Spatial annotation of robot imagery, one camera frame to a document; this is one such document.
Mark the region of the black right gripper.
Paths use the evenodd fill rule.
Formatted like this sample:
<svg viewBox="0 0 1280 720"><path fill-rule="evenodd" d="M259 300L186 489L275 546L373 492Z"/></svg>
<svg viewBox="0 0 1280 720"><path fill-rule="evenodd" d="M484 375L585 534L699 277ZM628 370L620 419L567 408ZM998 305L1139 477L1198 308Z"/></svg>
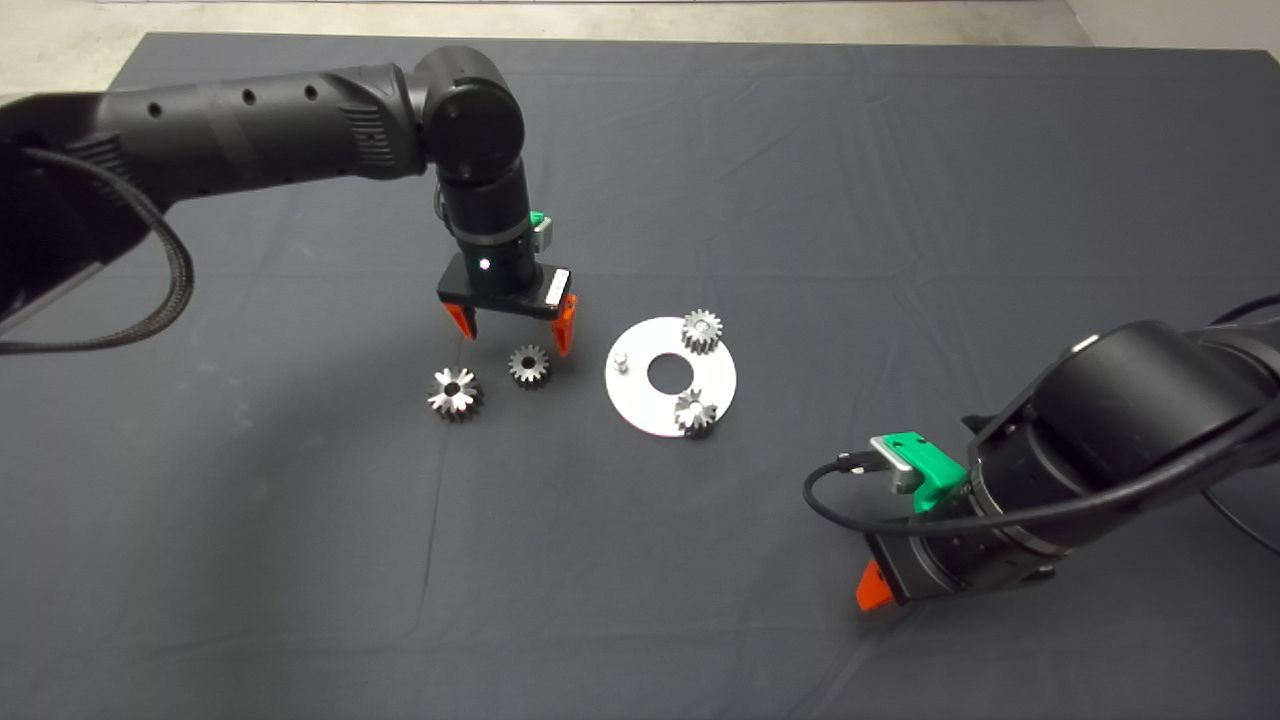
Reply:
<svg viewBox="0 0 1280 720"><path fill-rule="evenodd" d="M1051 530L1006 527L954 536L865 533L872 557L856 606L872 612L960 594L1014 591L1051 578Z"/></svg>

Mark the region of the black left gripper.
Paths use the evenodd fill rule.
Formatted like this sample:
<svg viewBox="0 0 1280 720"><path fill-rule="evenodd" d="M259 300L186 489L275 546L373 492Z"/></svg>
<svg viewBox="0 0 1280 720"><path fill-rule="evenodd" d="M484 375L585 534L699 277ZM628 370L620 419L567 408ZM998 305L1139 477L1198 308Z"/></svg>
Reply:
<svg viewBox="0 0 1280 720"><path fill-rule="evenodd" d="M466 338L477 338L477 311L486 310L550 322L556 351L573 346L577 296L567 266L538 260L531 238L498 245L461 242L436 284L436 296Z"/></svg>

